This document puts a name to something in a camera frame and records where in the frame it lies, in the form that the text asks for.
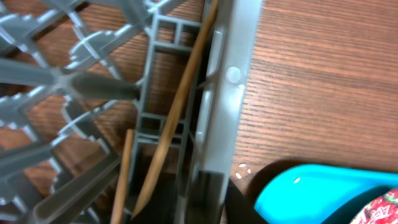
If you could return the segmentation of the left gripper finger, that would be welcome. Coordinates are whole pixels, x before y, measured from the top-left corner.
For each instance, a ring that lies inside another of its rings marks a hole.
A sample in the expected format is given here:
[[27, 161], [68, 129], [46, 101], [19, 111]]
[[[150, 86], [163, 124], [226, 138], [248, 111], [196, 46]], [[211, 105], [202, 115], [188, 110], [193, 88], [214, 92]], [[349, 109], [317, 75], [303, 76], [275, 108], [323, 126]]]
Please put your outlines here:
[[224, 200], [228, 224], [266, 224], [231, 179]]

